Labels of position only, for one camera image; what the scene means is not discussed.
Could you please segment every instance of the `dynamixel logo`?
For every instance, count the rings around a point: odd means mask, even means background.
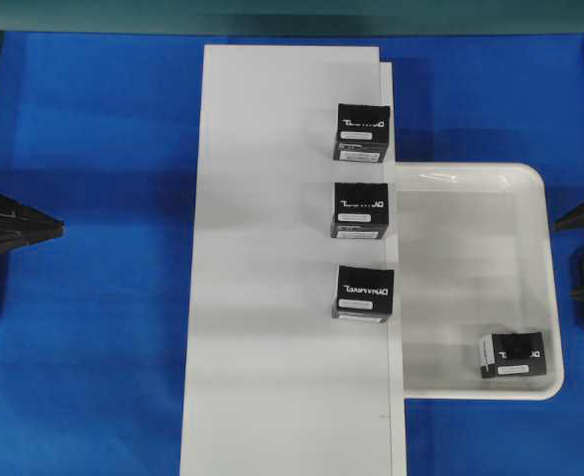
[[[344,122],[345,126],[350,127],[384,127],[384,121],[376,122],[375,124],[372,123],[365,124],[353,122],[351,119],[342,119],[342,122]]]
[[[389,289],[382,288],[380,290],[369,290],[368,288],[353,288],[349,285],[344,285],[344,289],[347,293],[356,293],[359,295],[376,295],[376,296],[388,296]]]
[[[345,208],[384,208],[384,202],[382,200],[376,200],[374,203],[349,203],[347,200],[340,200],[342,206]]]

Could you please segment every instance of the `blue table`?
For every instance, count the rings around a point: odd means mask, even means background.
[[[584,37],[290,40],[8,34],[0,190],[66,222],[6,260],[0,475],[176,475],[202,46],[379,45],[403,160],[523,162],[584,200]],[[584,474],[584,230],[552,235],[565,384],[408,401],[409,474]]]

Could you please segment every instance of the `barcode label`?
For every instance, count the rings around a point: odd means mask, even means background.
[[[377,162],[379,159],[380,159],[379,152],[340,151],[340,160],[341,161]]]

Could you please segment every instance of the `white board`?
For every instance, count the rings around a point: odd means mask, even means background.
[[[376,48],[206,47],[182,475],[391,474],[388,327],[331,305],[397,237],[329,237],[333,183],[385,170],[331,160],[337,104],[382,100]]]

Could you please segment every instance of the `black product box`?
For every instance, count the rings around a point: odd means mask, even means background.
[[[389,186],[335,183],[331,238],[380,239],[389,227]]]
[[[370,162],[384,160],[389,148],[390,106],[338,104],[338,129],[334,161]]]
[[[542,334],[489,334],[479,341],[481,377],[545,375]]]
[[[393,313],[393,270],[341,266],[334,319],[385,322]]]

